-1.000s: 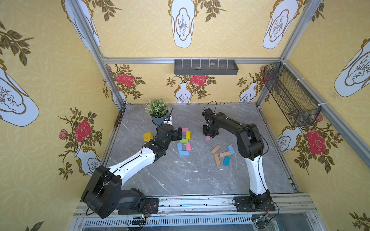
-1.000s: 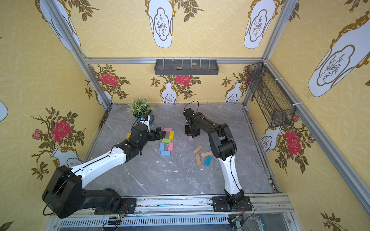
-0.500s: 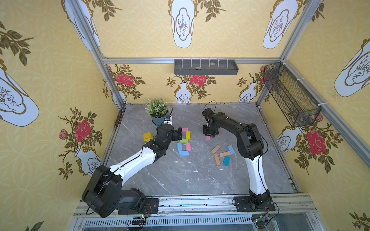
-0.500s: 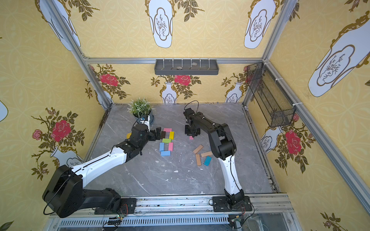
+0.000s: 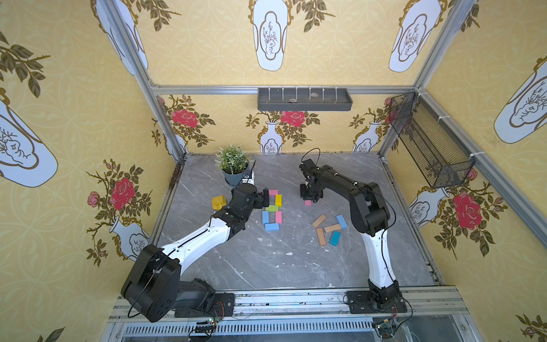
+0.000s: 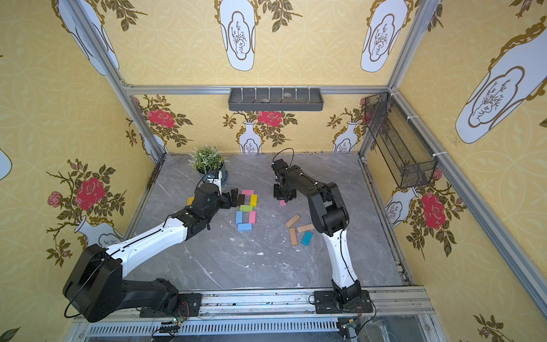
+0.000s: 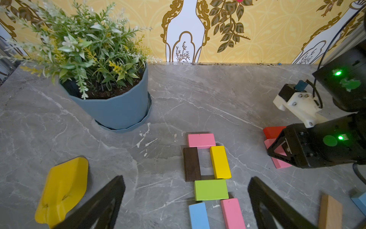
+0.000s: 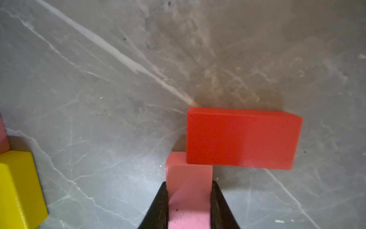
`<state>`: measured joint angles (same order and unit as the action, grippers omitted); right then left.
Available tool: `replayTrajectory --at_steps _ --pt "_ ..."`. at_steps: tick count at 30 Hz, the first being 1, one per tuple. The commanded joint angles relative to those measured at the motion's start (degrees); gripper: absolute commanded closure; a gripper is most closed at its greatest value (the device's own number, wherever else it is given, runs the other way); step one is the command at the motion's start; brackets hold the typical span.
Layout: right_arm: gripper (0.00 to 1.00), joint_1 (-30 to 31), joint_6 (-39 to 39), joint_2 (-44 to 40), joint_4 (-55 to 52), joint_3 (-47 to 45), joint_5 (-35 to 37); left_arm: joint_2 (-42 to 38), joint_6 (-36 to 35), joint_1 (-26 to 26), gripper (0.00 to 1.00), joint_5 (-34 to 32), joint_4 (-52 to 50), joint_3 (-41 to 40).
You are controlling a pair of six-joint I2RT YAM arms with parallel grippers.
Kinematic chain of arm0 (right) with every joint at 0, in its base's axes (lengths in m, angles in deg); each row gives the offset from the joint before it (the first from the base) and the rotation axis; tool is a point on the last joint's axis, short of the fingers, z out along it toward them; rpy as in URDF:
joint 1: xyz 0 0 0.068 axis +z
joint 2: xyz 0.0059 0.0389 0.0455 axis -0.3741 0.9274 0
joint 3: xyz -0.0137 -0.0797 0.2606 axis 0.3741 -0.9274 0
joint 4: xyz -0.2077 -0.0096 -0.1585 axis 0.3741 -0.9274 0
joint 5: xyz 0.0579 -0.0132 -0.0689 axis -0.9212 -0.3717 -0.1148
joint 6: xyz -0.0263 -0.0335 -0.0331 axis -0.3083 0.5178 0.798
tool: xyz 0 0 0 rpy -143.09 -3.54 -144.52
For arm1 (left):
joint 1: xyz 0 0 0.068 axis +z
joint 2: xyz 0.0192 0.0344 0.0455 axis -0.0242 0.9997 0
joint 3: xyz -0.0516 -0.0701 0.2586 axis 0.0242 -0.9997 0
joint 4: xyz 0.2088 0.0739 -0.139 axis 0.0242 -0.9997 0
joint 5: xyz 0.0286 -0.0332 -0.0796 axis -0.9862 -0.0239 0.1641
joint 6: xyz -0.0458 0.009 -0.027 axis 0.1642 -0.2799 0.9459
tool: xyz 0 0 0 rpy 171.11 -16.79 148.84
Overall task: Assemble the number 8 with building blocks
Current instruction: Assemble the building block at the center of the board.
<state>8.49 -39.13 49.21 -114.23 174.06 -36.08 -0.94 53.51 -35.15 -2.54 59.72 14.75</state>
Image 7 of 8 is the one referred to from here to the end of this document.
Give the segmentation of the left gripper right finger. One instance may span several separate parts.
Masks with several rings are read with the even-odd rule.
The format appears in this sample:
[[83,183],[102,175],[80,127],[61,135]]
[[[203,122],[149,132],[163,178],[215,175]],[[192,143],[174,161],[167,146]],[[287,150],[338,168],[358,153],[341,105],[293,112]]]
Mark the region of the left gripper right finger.
[[260,178],[252,177],[248,185],[253,213],[259,229],[316,229],[293,207],[286,203]]

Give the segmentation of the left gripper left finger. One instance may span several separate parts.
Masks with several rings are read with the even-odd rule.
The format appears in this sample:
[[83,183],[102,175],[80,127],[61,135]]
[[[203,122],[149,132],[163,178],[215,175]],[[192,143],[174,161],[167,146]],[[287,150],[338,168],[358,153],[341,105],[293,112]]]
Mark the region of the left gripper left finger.
[[113,229],[125,193],[122,175],[116,176],[84,205],[58,224],[57,229]]

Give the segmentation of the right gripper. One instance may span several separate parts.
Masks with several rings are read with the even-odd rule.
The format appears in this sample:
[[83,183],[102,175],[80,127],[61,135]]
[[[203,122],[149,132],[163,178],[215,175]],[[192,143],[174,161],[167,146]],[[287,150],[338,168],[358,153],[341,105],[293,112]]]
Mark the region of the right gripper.
[[292,124],[267,149],[270,157],[302,169],[366,163],[366,114],[353,113],[312,128]]

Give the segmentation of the pink block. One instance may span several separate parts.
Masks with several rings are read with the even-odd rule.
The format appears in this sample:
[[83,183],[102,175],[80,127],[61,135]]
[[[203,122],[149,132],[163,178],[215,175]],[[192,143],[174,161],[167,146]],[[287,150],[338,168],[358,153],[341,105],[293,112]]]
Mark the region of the pink block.
[[[265,140],[264,141],[264,144],[265,144],[266,148],[269,148],[274,143],[274,141],[275,141],[274,138]],[[284,149],[282,148],[282,146],[278,147],[275,150],[275,153],[281,154],[283,156],[286,155],[286,153],[285,153]],[[272,159],[272,161],[273,161],[274,166],[275,166],[276,169],[284,169],[284,168],[288,168],[288,167],[291,167],[292,166],[289,163],[284,162],[282,160],[279,160],[277,158],[272,157],[271,159]]]
[[221,200],[226,229],[246,229],[245,221],[237,198]]
[[190,148],[209,149],[216,146],[214,134],[189,134],[188,145]]

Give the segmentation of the red block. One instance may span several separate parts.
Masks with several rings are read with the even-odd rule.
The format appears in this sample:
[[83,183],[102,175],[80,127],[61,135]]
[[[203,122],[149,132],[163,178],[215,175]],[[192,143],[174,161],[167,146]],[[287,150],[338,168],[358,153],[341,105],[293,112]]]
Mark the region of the red block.
[[266,127],[263,133],[266,139],[276,139],[286,127]]

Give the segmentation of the yellow block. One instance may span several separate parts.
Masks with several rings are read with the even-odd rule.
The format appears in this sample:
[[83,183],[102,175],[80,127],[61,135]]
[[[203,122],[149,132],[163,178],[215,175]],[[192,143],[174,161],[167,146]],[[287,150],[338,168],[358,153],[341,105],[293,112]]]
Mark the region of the yellow block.
[[225,147],[224,146],[210,147],[210,155],[215,179],[231,179],[232,175]]

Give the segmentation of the green block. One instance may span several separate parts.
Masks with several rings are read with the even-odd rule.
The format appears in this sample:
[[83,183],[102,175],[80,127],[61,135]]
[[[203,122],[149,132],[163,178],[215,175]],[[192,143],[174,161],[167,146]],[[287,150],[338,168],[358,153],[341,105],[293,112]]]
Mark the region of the green block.
[[196,201],[228,199],[226,180],[196,180],[194,181],[194,195]]

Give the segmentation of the dark brown block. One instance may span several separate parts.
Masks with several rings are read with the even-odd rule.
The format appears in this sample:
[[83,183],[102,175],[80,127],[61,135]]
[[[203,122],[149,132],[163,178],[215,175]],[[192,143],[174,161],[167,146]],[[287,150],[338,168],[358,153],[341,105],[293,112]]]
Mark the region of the dark brown block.
[[186,182],[201,180],[198,148],[184,148],[183,156]]

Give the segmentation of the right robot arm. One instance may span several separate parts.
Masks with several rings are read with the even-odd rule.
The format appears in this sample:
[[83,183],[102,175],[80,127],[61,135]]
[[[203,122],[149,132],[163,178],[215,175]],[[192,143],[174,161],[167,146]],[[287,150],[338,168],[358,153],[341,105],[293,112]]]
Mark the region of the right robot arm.
[[286,84],[274,104],[301,122],[284,128],[268,147],[268,155],[303,169],[365,164],[366,43],[360,42],[313,75],[332,95],[334,105],[348,115],[328,120],[319,114],[319,102],[305,90],[310,81]]

